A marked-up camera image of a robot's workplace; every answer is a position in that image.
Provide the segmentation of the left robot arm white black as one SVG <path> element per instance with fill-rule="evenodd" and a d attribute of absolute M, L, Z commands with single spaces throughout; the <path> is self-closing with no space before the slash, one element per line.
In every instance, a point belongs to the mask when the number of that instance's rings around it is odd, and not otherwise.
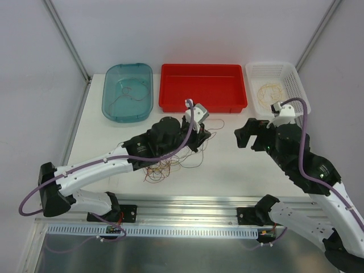
<path fill-rule="evenodd" d="M 111 192 L 95 193 L 83 188 L 120 173 L 129 173 L 166 160 L 179 148 L 197 152 L 211 136 L 204 124 L 190 128 L 186 118 L 164 117 L 145 133 L 132 137 L 105 155 L 74 166 L 55 167 L 51 162 L 40 167 L 38 184 L 45 217 L 66 212 L 87 212 L 90 220 L 98 215 L 115 221 L 120 212 Z"/>

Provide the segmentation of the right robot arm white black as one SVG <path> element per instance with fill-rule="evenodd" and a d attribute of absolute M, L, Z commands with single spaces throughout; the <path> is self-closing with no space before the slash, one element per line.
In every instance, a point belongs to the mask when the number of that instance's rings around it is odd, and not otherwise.
<path fill-rule="evenodd" d="M 310 151 L 310 137 L 305 130 L 296 124 L 274 126 L 269 121 L 250 118 L 234 135 L 239 148 L 245 148 L 250 137 L 256 136 L 252 150 L 266 152 L 320 206 L 330 223 L 295 212 L 272 195 L 265 195 L 252 208 L 239 209 L 239 221 L 257 226 L 283 225 L 320 248 L 338 270 L 363 272 L 363 218 L 333 164 Z"/>

